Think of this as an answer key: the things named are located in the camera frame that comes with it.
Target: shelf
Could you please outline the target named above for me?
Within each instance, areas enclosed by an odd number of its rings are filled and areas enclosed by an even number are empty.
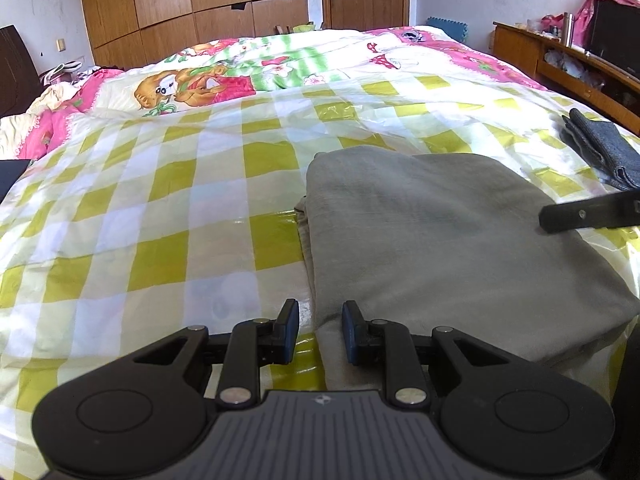
[[[510,30],[511,32],[517,32],[518,34],[522,34],[523,36],[527,36],[529,38],[537,40],[547,48],[554,48],[556,50],[559,50],[560,52],[565,52],[581,63],[597,68],[606,75],[611,76],[613,79],[617,79],[625,86],[627,86],[630,90],[640,93],[640,80],[636,79],[631,74],[613,66],[611,63],[599,58],[598,56],[593,56],[591,54],[587,55],[583,52],[580,52],[579,50],[571,48],[570,46],[564,46],[558,40],[552,40],[551,38],[542,36],[541,34],[536,34],[535,32],[523,30],[522,28],[512,27],[511,25],[505,25],[504,23],[498,22],[494,22],[494,25],[496,27],[504,28],[506,30]]]
[[[632,111],[626,109],[619,102],[604,95],[600,90],[590,87],[578,78],[572,77],[566,72],[550,65],[546,61],[538,62],[537,74],[542,75],[551,81],[566,88],[580,99],[593,105],[594,108],[604,112],[613,120],[629,129],[636,135],[640,134],[640,118]]]

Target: wooden wardrobe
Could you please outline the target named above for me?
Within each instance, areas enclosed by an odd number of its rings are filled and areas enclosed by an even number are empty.
[[[128,70],[223,38],[308,21],[306,0],[82,0],[97,65]]]

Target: gray towel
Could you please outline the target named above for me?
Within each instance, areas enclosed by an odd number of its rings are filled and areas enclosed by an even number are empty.
[[[540,230],[552,201],[490,158],[361,146],[319,154],[306,178],[299,232],[329,388],[380,386],[346,361],[345,300],[366,319],[454,326],[548,364],[608,346],[640,312],[577,232]]]

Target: television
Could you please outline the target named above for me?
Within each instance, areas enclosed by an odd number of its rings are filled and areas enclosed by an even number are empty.
[[[598,0],[586,37],[585,50],[640,77],[640,9]]]

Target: pink plastic bag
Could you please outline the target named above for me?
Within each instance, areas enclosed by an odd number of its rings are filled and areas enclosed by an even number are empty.
[[[613,0],[616,3],[630,6],[640,7],[638,0]],[[574,44],[578,46],[584,46],[585,35],[589,27],[589,23],[593,18],[595,12],[596,0],[587,0],[580,10],[575,14],[575,28],[574,28]],[[542,18],[543,30],[549,30],[549,27],[554,25],[558,28],[562,28],[562,21],[564,20],[564,14],[558,16],[545,16]]]

